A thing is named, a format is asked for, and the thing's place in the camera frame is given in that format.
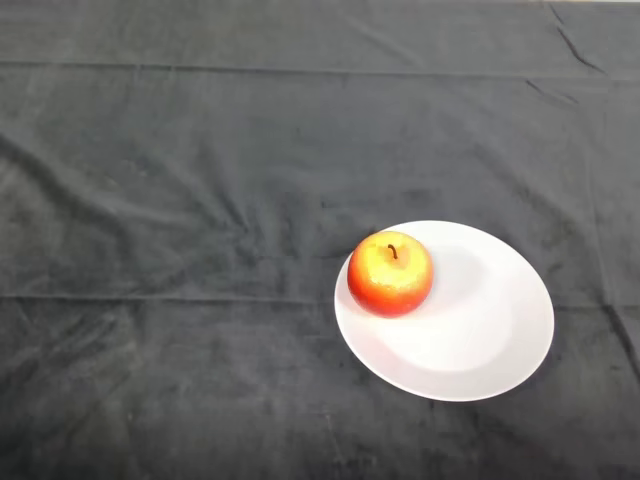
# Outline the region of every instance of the tablecloth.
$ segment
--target tablecloth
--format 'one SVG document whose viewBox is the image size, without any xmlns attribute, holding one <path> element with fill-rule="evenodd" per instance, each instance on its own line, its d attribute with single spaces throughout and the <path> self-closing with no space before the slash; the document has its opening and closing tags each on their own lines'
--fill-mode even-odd
<svg viewBox="0 0 640 480">
<path fill-rule="evenodd" d="M 640 478 L 640 7 L 0 5 L 0 477 Z M 385 383 L 336 325 L 367 234 L 540 273 L 542 367 Z"/>
</svg>

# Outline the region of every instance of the apple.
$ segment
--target apple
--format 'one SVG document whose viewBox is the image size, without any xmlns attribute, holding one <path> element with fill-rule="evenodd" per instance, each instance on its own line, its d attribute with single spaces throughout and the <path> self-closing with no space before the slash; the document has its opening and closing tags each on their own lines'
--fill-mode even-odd
<svg viewBox="0 0 640 480">
<path fill-rule="evenodd" d="M 420 305 L 433 285 L 433 262 L 415 238 L 384 231 L 365 238 L 349 260 L 349 291 L 365 309 L 397 317 Z"/>
</svg>

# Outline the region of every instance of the plate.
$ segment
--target plate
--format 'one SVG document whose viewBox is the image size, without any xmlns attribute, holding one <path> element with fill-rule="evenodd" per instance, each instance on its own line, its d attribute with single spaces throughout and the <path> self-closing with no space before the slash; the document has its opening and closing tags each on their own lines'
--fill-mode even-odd
<svg viewBox="0 0 640 480">
<path fill-rule="evenodd" d="M 379 317 L 351 296 L 347 258 L 336 282 L 336 318 L 367 368 L 407 392 L 457 402 L 499 395 L 536 371 L 554 320 L 549 292 L 529 262 L 466 225 L 420 221 L 386 230 L 411 235 L 429 250 L 434 283 L 416 310 Z"/>
</svg>

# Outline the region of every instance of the dark gray cloth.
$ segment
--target dark gray cloth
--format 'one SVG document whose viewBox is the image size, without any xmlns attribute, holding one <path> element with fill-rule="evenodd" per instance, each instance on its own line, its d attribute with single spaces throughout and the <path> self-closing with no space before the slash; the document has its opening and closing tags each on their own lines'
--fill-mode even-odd
<svg viewBox="0 0 640 480">
<path fill-rule="evenodd" d="M 0 478 L 640 478 L 640 7 L 0 5 Z M 541 369 L 432 402 L 335 323 L 442 219 L 552 295 Z"/>
</svg>

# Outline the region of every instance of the plate rim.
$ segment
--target plate rim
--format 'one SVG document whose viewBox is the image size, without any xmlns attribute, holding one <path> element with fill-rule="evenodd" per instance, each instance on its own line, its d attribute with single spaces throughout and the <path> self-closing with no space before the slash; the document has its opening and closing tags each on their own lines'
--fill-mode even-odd
<svg viewBox="0 0 640 480">
<path fill-rule="evenodd" d="M 523 373 L 520 377 L 521 379 L 517 382 L 514 383 L 508 387 L 505 387 L 503 389 L 500 389 L 499 391 L 495 391 L 494 393 L 491 394 L 486 394 L 486 395 L 469 395 L 467 397 L 456 397 L 456 398 L 452 398 L 452 397 L 447 397 L 447 396 L 440 396 L 440 395 L 425 395 L 422 392 L 419 392 L 413 388 L 404 386 L 402 384 L 400 384 L 399 382 L 396 382 L 390 378 L 388 378 L 385 374 L 380 373 L 377 369 L 373 368 L 370 363 L 365 359 L 362 358 L 362 356 L 356 351 L 356 349 L 353 348 L 353 346 L 350 343 L 350 340 L 348 339 L 348 336 L 345 335 L 343 328 L 342 328 L 342 322 L 340 321 L 340 318 L 338 316 L 338 311 L 337 311 L 337 303 L 338 303 L 338 288 L 340 286 L 340 278 L 342 276 L 342 272 L 343 270 L 347 267 L 347 265 L 349 264 L 349 260 L 351 259 L 351 256 L 353 255 L 353 251 L 351 251 L 351 253 L 349 253 L 349 255 L 347 256 L 347 258 L 345 259 L 344 263 L 342 264 L 342 266 L 340 267 L 340 270 L 338 271 L 338 276 L 336 278 L 336 285 L 334 288 L 334 294 L 333 294 L 333 304 L 334 304 L 334 314 L 336 316 L 336 322 L 338 324 L 338 329 L 340 330 L 340 335 L 342 336 L 342 339 L 344 340 L 344 342 L 347 344 L 347 346 L 349 347 L 349 350 L 351 351 L 351 353 L 365 366 L 369 369 L 369 371 L 371 371 L 372 373 L 374 373 L 376 376 L 378 376 L 379 378 L 381 378 L 382 380 L 384 380 L 385 382 L 393 385 L 396 388 L 399 388 L 400 390 L 403 390 L 405 392 L 411 393 L 413 395 L 416 395 L 418 397 L 422 397 L 422 398 L 426 398 L 429 400 L 437 400 L 437 401 L 443 401 L 443 402 L 452 402 L 452 403 L 464 403 L 464 402 L 474 402 L 474 401 L 479 401 L 479 400 L 486 400 L 488 398 L 493 398 L 493 397 L 497 397 L 499 395 L 502 395 L 506 392 L 509 392 L 513 389 L 515 389 L 516 387 L 522 385 L 524 382 L 526 382 L 536 371 L 538 371 L 538 369 L 540 368 L 540 366 L 544 363 L 545 359 L 547 358 L 547 356 L 549 355 L 549 351 L 551 350 L 551 346 L 553 344 L 553 338 L 555 335 L 555 310 L 553 307 L 553 300 L 551 299 L 551 295 L 549 294 L 549 290 L 547 289 L 546 284 L 544 283 L 544 281 L 542 280 L 542 277 L 540 276 L 540 274 L 538 273 L 538 271 L 533 267 L 533 265 L 531 265 L 531 263 L 520 253 L 518 252 L 515 248 L 513 248 L 511 245 L 509 245 L 508 243 L 506 243 L 504 240 L 499 239 L 498 237 L 496 237 L 495 235 L 492 235 L 484 230 L 481 230 L 479 228 L 473 227 L 471 225 L 467 225 L 464 223 L 458 223 L 458 222 L 450 222 L 450 221 L 446 221 L 446 220 L 414 220 L 414 221 L 410 221 L 410 222 L 403 222 L 403 223 L 398 223 L 396 225 L 392 225 L 390 227 L 387 228 L 383 228 L 381 230 L 378 230 L 376 233 L 378 232 L 384 232 L 384 231 L 389 231 L 389 230 L 393 230 L 395 228 L 398 227 L 402 227 L 405 225 L 410 225 L 410 224 L 416 224 L 416 223 L 430 223 L 430 224 L 448 224 L 448 225 L 456 225 L 456 226 L 461 226 L 461 227 L 465 227 L 465 228 L 469 228 L 472 230 L 476 230 L 478 232 L 481 232 L 484 235 L 488 235 L 490 237 L 492 237 L 494 240 L 497 240 L 498 242 L 500 242 L 501 244 L 503 244 L 505 247 L 509 248 L 510 250 L 512 250 L 515 254 L 517 254 L 522 260 L 524 260 L 524 262 L 529 265 L 529 267 L 531 267 L 531 269 L 533 270 L 533 272 L 536 274 L 538 280 L 540 281 L 540 283 L 542 284 L 542 286 L 544 287 L 544 293 L 545 295 L 545 299 L 548 300 L 548 306 L 550 307 L 550 331 L 549 331 L 549 339 L 546 342 L 546 347 L 544 348 L 544 354 L 541 355 L 541 358 L 539 361 L 537 361 L 535 363 L 535 365 L 532 364 L 532 367 L 530 369 L 528 369 L 526 371 L 526 373 Z"/>
</svg>

